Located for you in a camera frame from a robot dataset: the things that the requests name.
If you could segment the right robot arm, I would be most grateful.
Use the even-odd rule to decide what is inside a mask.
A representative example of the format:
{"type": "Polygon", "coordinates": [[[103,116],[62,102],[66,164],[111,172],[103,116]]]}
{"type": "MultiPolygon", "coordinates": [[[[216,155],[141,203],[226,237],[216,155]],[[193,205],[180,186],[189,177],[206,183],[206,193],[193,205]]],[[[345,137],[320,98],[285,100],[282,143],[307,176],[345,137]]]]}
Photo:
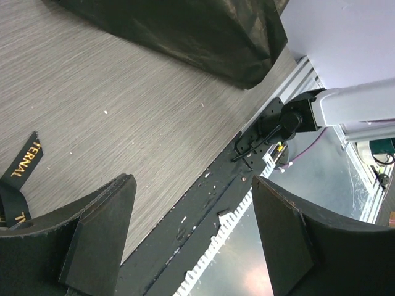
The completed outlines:
{"type": "Polygon", "coordinates": [[[339,124],[394,120],[394,78],[345,88],[303,92],[283,105],[278,115],[259,123],[261,143],[292,139],[296,133],[339,124]]]}

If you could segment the black wrapping paper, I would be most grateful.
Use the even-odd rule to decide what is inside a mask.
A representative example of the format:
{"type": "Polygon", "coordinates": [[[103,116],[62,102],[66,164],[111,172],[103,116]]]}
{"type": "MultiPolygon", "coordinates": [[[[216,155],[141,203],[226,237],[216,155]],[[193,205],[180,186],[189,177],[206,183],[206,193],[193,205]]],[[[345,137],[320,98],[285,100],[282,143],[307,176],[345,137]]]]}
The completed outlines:
{"type": "Polygon", "coordinates": [[[46,1],[74,20],[252,89],[288,38],[274,1],[46,1]]]}

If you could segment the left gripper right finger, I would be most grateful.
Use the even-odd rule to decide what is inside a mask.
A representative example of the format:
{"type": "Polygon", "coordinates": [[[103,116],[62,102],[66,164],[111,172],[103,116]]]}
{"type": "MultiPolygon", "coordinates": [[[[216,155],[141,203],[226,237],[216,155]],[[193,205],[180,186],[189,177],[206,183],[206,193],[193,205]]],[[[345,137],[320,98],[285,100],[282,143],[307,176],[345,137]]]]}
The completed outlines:
{"type": "Polygon", "coordinates": [[[348,218],[261,176],[252,180],[275,295],[393,295],[394,229],[348,218]]]}

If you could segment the black ribbon gold lettering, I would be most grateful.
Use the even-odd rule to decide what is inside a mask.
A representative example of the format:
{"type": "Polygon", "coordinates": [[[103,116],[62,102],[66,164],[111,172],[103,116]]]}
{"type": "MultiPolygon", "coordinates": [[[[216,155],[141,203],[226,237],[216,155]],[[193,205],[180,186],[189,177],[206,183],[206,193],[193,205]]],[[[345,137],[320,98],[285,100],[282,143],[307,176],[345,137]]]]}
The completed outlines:
{"type": "Polygon", "coordinates": [[[38,133],[34,131],[1,176],[2,228],[11,228],[31,219],[28,203],[21,189],[43,155],[38,133]]]}

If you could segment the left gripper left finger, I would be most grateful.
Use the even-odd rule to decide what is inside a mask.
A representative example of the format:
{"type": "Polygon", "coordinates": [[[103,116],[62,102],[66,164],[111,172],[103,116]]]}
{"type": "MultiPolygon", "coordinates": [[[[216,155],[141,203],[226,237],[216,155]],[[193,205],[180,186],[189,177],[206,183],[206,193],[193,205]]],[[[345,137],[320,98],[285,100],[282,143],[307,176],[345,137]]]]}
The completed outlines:
{"type": "Polygon", "coordinates": [[[1,231],[1,295],[113,295],[136,194],[133,175],[1,231]]]}

